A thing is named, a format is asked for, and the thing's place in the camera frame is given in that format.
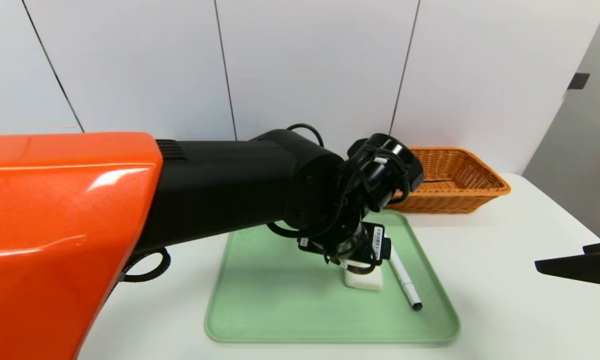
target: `orange wicker basket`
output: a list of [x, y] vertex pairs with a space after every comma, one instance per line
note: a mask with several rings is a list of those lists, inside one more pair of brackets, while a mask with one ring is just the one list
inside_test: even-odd
[[409, 149], [422, 162], [425, 180], [406, 200], [388, 205], [387, 209], [403, 213], [468, 214], [511, 192], [503, 178], [462, 148]]

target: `light green plastic tray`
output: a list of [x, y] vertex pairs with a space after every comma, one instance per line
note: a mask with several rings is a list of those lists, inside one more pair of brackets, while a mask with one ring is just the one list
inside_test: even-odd
[[433, 268], [399, 212], [365, 218], [383, 224], [409, 272], [423, 309], [409, 306], [388, 260], [384, 289], [344, 285], [344, 271], [298, 250], [295, 239], [266, 226], [229, 237], [206, 311], [209, 337], [229, 343], [439, 343], [460, 332], [460, 320]]

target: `white table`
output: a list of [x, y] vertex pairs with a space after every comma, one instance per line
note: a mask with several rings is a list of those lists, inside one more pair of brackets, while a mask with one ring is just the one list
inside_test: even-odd
[[213, 342], [203, 322], [224, 234], [169, 248], [172, 265], [156, 280], [118, 285], [79, 360], [600, 359], [600, 285], [533, 264], [600, 240], [524, 178], [505, 179], [512, 193], [473, 214], [408, 215], [462, 322], [449, 344]]

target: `sticker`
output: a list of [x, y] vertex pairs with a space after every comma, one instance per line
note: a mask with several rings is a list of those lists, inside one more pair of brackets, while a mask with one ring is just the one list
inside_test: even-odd
[[384, 238], [384, 229], [376, 226], [373, 228], [373, 251], [375, 251], [375, 260], [380, 259], [380, 250], [382, 250], [382, 239]]

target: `white wall panel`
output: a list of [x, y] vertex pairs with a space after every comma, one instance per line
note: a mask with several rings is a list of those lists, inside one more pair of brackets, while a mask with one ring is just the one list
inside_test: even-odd
[[600, 23], [600, 0], [422, 0], [392, 135], [521, 173]]
[[389, 132], [417, 0], [217, 5], [238, 139], [309, 123], [345, 155]]
[[86, 132], [233, 140], [213, 0], [26, 0]]
[[19, 0], [0, 0], [0, 135], [80, 132]]

